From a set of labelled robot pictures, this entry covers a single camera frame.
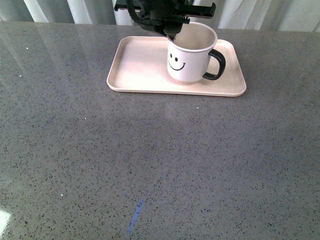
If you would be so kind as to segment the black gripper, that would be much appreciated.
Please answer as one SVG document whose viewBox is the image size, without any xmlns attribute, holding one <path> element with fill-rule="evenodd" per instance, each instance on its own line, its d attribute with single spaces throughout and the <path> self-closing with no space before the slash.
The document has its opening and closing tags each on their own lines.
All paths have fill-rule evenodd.
<svg viewBox="0 0 320 240">
<path fill-rule="evenodd" d="M 117 0 L 114 10 L 127 10 L 142 29 L 174 40 L 182 26 L 190 23 L 190 17 L 213 18 L 216 4 L 193 5 L 188 0 Z"/>
</svg>

